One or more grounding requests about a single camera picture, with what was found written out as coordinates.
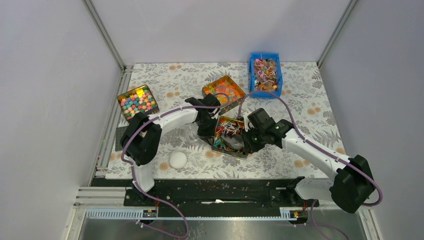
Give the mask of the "metal scoop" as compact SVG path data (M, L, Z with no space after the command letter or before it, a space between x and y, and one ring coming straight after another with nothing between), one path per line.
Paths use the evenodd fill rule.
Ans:
M225 145L233 150L242 150L245 147L244 139L239 134L224 135L221 137Z

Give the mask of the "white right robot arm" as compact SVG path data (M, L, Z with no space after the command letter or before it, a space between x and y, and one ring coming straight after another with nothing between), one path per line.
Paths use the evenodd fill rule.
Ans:
M299 177L287 191L293 206L305 200L334 202L343 211L353 214L377 190L368 160L332 151L319 142L306 138L290 121L275 121L259 108L248 115L248 130L242 132L246 152L255 153L266 145L277 146L307 160L321 170L326 178Z

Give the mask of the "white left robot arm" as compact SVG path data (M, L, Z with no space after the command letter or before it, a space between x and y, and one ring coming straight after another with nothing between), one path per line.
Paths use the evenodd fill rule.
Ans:
M137 189L135 197L142 205L148 206L155 200L151 161L158 152L161 137L173 129L195 123L198 136L209 141L217 124L215 115L224 107L209 93L202 99L187 98L180 106L163 113L147 115L140 112L132 117L120 139L121 159L130 164L132 183Z

